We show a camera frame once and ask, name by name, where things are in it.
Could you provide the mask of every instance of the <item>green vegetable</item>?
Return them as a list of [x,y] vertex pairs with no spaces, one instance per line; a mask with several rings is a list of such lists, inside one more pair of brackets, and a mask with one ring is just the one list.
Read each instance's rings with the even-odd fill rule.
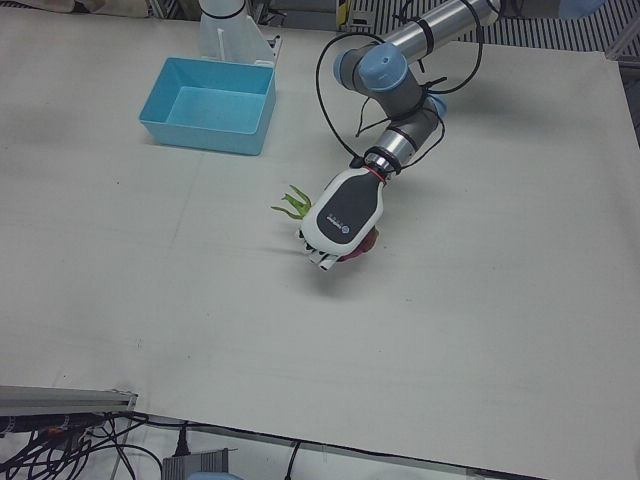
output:
[[300,190],[299,188],[293,185],[289,186],[302,199],[302,201],[289,195],[288,193],[284,194],[282,200],[286,200],[287,202],[289,202],[289,205],[291,205],[298,213],[292,213],[283,207],[272,206],[271,208],[279,212],[286,213],[290,218],[293,218],[294,220],[302,220],[302,218],[309,212],[309,209],[311,208],[311,199],[307,195],[305,195],[305,193],[302,192],[302,190]]

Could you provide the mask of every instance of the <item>plastic tray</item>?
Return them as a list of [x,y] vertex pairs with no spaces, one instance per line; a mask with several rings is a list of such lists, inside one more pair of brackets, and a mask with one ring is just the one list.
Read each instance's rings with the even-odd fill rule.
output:
[[258,155],[275,99],[271,67],[167,58],[140,122],[160,143]]

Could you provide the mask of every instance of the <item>white table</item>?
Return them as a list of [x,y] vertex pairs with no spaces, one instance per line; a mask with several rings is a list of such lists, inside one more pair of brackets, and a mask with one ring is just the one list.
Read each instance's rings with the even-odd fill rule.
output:
[[[348,161],[283,31],[263,154],[137,115],[195,23],[0,15],[0,384],[132,389],[155,414],[562,480],[640,467],[640,155],[614,63],[487,47],[447,139],[329,273],[268,209]],[[459,80],[475,47],[430,58]],[[328,76],[352,139],[357,95]],[[370,107],[370,119],[375,107]],[[378,132],[354,145],[364,149]]]

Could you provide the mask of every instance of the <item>blue joint cap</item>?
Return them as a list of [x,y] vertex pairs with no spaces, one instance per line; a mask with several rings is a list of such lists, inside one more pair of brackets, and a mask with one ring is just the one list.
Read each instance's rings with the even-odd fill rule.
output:
[[336,78],[338,83],[342,86],[344,86],[344,82],[342,81],[342,74],[340,73],[340,70],[342,68],[342,59],[350,51],[351,50],[345,50],[340,55],[338,55],[333,62],[333,76]]
[[406,78],[408,71],[407,59],[391,43],[373,47],[358,66],[362,82],[373,92],[393,90]]
[[436,111],[438,112],[438,115],[440,115],[440,118],[444,118],[447,114],[447,101],[442,95],[429,94],[429,98],[436,106]]
[[598,10],[604,0],[560,0],[558,16],[563,20],[588,17]]

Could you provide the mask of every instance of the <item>red vegetable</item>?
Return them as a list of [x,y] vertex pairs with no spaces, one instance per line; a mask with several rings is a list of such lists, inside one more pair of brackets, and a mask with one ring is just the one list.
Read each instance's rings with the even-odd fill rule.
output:
[[343,257],[340,257],[338,261],[344,262],[345,260],[350,260],[352,258],[359,257],[363,253],[367,253],[376,244],[378,234],[379,232],[376,229],[376,227],[373,227],[371,230],[369,230],[369,233],[367,233],[367,235],[360,242],[360,245],[358,245],[353,252],[349,253],[348,255],[344,255]]

